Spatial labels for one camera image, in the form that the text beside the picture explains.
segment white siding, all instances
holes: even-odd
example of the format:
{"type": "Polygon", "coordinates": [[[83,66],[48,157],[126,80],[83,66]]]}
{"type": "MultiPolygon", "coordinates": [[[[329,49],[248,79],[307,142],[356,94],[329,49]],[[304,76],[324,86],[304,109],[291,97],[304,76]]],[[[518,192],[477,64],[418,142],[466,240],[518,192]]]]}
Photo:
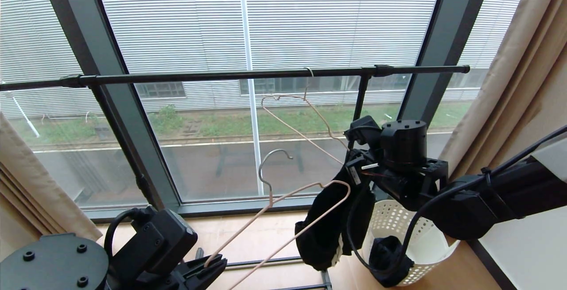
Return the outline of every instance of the white siding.
{"type": "MultiPolygon", "coordinates": [[[[460,60],[486,67],[519,0],[485,0],[460,60]]],[[[244,70],[240,0],[103,0],[132,73],[244,70]]],[[[435,0],[248,0],[255,69],[415,63],[435,0]]],[[[0,0],[0,77],[6,82],[81,73],[49,0],[0,0]]],[[[245,108],[237,81],[184,82],[186,98],[143,99],[147,111],[245,108]]],[[[403,90],[368,92],[365,103],[399,102],[403,90]]],[[[478,89],[447,90],[470,100],[478,89]]],[[[100,109],[89,89],[14,92],[29,116],[100,109]]],[[[316,104],[353,104],[355,92],[310,95],[316,104]]],[[[279,104],[297,105],[282,101],[279,104]]],[[[0,109],[21,117],[0,94],[0,109]]]]}

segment clothes hanger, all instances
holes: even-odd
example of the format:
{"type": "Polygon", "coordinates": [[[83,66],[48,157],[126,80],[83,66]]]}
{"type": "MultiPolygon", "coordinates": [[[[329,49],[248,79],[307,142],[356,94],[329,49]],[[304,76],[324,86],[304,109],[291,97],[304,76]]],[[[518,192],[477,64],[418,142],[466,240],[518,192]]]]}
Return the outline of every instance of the clothes hanger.
{"type": "MultiPolygon", "coordinates": [[[[219,252],[221,252],[227,245],[229,245],[241,232],[243,232],[247,227],[249,227],[249,225],[251,225],[251,223],[253,223],[258,217],[260,217],[260,215],[262,215],[264,212],[266,212],[268,209],[270,209],[271,207],[273,207],[273,205],[275,203],[277,203],[278,201],[283,201],[283,199],[286,199],[287,197],[290,197],[291,195],[295,195],[296,193],[299,193],[302,190],[308,189],[310,187],[313,186],[319,186],[322,189],[327,187],[328,185],[330,185],[333,182],[338,182],[338,183],[342,183],[344,185],[347,185],[347,183],[342,182],[342,181],[333,181],[330,182],[326,185],[323,185],[322,183],[312,183],[309,185],[305,185],[304,187],[301,187],[299,189],[296,189],[294,191],[292,191],[291,193],[287,193],[285,195],[283,195],[282,197],[279,197],[277,199],[273,199],[273,189],[272,189],[272,184],[269,183],[268,181],[266,181],[263,177],[262,177],[262,168],[264,167],[264,163],[266,163],[266,161],[268,160],[268,158],[273,154],[276,153],[278,151],[283,151],[283,153],[285,153],[285,155],[288,157],[288,159],[293,159],[292,156],[289,155],[289,153],[285,150],[285,149],[275,149],[273,151],[270,151],[268,154],[266,154],[266,156],[264,157],[264,159],[262,160],[262,163],[260,163],[260,166],[258,167],[258,177],[260,179],[260,181],[262,181],[262,183],[266,184],[270,191],[269,191],[269,202],[268,205],[266,205],[263,209],[261,209],[257,214],[254,215],[254,217],[252,217],[243,227],[241,227],[236,233],[234,233],[224,244],[222,244],[217,250],[215,250],[215,252],[213,252],[213,254],[211,254],[211,256],[209,256],[209,259],[207,259],[207,261],[204,264],[204,267],[207,268],[209,266],[209,263],[211,262],[211,258],[214,258],[219,252]]],[[[337,203],[334,207],[337,207],[338,205],[340,205],[340,203],[342,203],[342,201],[340,201],[339,203],[337,203]]]]}
{"type": "MultiPolygon", "coordinates": [[[[309,72],[311,73],[311,76],[314,77],[313,71],[310,68],[306,68],[307,70],[309,70],[309,72]]],[[[330,126],[329,123],[326,121],[326,119],[322,116],[322,114],[317,110],[317,108],[311,103],[309,102],[309,100],[307,99],[307,88],[309,87],[309,81],[307,81],[307,86],[305,87],[305,92],[303,93],[303,97],[300,96],[294,96],[292,94],[280,94],[280,95],[273,95],[270,94],[269,96],[264,96],[262,98],[261,101],[261,106],[262,109],[264,109],[264,111],[266,111],[268,114],[270,114],[273,118],[277,119],[280,123],[282,123],[283,125],[286,125],[289,129],[291,129],[292,131],[294,131],[295,133],[297,133],[299,136],[303,137],[306,141],[308,141],[309,143],[311,143],[312,145],[314,145],[315,147],[317,147],[320,151],[322,151],[323,153],[327,154],[329,157],[331,157],[332,159],[334,159],[335,161],[337,161],[339,164],[343,164],[343,161],[337,159],[336,157],[334,157],[332,154],[330,154],[328,151],[325,151],[324,149],[322,149],[320,146],[318,146],[316,143],[314,143],[312,140],[310,140],[309,138],[307,138],[304,134],[302,134],[301,132],[299,132],[297,129],[293,128],[291,125],[287,124],[286,122],[284,122],[282,119],[278,118],[275,114],[273,114],[267,107],[265,107],[264,105],[264,101],[267,98],[272,98],[273,100],[279,101],[282,97],[288,97],[288,98],[298,98],[300,100],[303,100],[304,102],[306,102],[310,108],[312,108],[312,110],[315,111],[315,113],[319,116],[319,118],[325,123],[326,125],[326,130],[329,134],[329,137],[338,141],[339,143],[341,143],[341,145],[348,151],[348,147],[346,146],[346,144],[340,140],[338,137],[334,137],[332,131],[330,130],[330,126]]]]}
{"type": "Polygon", "coordinates": [[[307,225],[305,228],[303,228],[300,232],[298,232],[295,236],[293,236],[289,241],[287,241],[285,244],[283,244],[282,246],[280,246],[279,248],[277,248],[276,251],[272,252],[272,254],[270,256],[268,256],[266,259],[264,259],[261,263],[257,264],[252,270],[250,270],[245,276],[243,276],[240,280],[238,280],[235,284],[233,284],[229,290],[234,289],[236,286],[238,286],[241,282],[243,282],[246,278],[249,277],[249,275],[253,274],[254,271],[258,270],[259,268],[261,268],[264,263],[266,263],[268,260],[272,259],[273,256],[275,256],[278,252],[280,252],[283,248],[285,248],[287,245],[289,245],[292,241],[294,241],[297,237],[301,236],[305,231],[307,231],[309,228],[311,228],[314,224],[316,224],[319,220],[321,220],[323,217],[325,217],[328,213],[330,213],[331,211],[333,211],[333,209],[335,209],[336,207],[338,207],[340,204],[342,204],[344,201],[346,201],[346,199],[349,197],[350,195],[350,185],[348,185],[348,183],[345,183],[343,181],[330,181],[329,183],[327,183],[326,185],[322,185],[321,183],[312,183],[309,185],[306,185],[300,189],[296,189],[295,191],[293,191],[291,194],[297,193],[298,191],[301,191],[303,189],[306,189],[308,187],[313,187],[313,186],[320,186],[322,189],[328,187],[331,184],[334,183],[339,183],[342,185],[345,185],[347,187],[347,191],[345,196],[338,201],[338,203],[336,203],[333,207],[330,207],[330,209],[328,209],[327,211],[325,211],[322,215],[320,215],[317,219],[315,219],[312,223],[310,223],[309,225],[307,225]]]}

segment grass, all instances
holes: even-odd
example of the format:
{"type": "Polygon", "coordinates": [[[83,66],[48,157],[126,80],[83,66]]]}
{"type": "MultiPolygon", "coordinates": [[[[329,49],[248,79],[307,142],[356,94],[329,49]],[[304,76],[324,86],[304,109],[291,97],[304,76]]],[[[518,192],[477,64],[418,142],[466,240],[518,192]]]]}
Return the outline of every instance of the grass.
{"type": "MultiPolygon", "coordinates": [[[[470,102],[442,103],[431,122],[430,131],[454,128],[470,107],[470,102]]],[[[381,125],[397,116],[398,104],[366,106],[362,116],[371,115],[381,125]]],[[[334,132],[349,128],[354,106],[334,105],[318,107],[334,132]]],[[[276,116],[300,132],[326,132],[318,115],[308,107],[274,108],[276,116]]],[[[258,127],[261,135],[293,134],[293,131],[278,122],[264,110],[258,110],[258,127]]],[[[159,112],[148,114],[150,124],[159,139],[182,137],[189,122],[201,121],[198,137],[251,136],[252,124],[249,110],[217,110],[201,112],[176,112],[174,106],[162,107],[159,112]]],[[[95,126],[107,126],[105,118],[95,116],[77,119],[34,120],[41,137],[36,138],[24,120],[12,120],[12,125],[28,145],[42,143],[97,142],[95,126]]]]}

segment road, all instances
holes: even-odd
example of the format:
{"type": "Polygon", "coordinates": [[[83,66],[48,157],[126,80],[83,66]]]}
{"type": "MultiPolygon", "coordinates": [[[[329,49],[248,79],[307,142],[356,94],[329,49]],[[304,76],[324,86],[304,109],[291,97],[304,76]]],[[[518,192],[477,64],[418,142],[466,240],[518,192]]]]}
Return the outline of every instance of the road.
{"type": "MultiPolygon", "coordinates": [[[[450,133],[430,134],[427,155],[437,158],[450,133]]],[[[337,141],[316,140],[320,147],[338,159],[345,149],[337,141]]],[[[260,143],[262,156],[277,148],[294,157],[274,154],[264,167],[264,178],[275,193],[288,193],[306,183],[326,182],[334,177],[340,163],[306,141],[269,141],[260,143]]],[[[174,183],[183,201],[256,197],[258,187],[252,143],[185,145],[162,147],[174,183]]],[[[119,149],[91,151],[37,152],[55,181],[83,206],[143,203],[134,176],[119,149]]]]}

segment screw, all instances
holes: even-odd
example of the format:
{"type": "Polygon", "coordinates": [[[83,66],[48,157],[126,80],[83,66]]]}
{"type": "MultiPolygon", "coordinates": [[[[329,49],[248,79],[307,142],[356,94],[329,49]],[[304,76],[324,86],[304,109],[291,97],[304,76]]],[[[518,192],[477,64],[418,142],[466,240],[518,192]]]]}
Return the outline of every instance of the screw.
{"type": "Polygon", "coordinates": [[[86,252],[87,251],[87,245],[81,244],[77,247],[77,252],[79,252],[79,254],[86,252]]]}
{"type": "Polygon", "coordinates": [[[28,251],[24,254],[24,261],[31,261],[34,260],[35,253],[33,251],[28,251]]]}
{"type": "Polygon", "coordinates": [[[79,288],[85,288],[87,284],[89,284],[89,278],[87,276],[83,276],[77,279],[77,286],[79,288]]]}

